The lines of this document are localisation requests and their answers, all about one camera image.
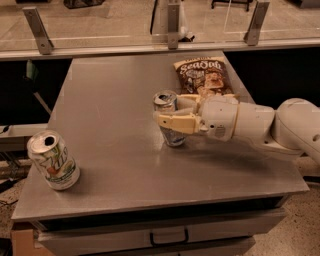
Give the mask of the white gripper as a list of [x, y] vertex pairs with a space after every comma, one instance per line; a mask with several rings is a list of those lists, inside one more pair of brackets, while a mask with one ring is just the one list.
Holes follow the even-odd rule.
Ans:
[[233, 135], [239, 102], [225, 96], [202, 97], [198, 94], [177, 96], [180, 111], [198, 112], [198, 115], [166, 115], [156, 112], [154, 121], [163, 128], [184, 134], [203, 133], [220, 141], [228, 141]]

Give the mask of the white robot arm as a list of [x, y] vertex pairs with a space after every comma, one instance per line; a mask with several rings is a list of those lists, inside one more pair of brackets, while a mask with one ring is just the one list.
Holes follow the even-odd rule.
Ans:
[[167, 90], [155, 94], [153, 104], [153, 119], [168, 144], [181, 144], [178, 136], [200, 134], [241, 141], [283, 160], [306, 154], [320, 163], [320, 110], [307, 100], [292, 98], [273, 109], [233, 95], [204, 98]]

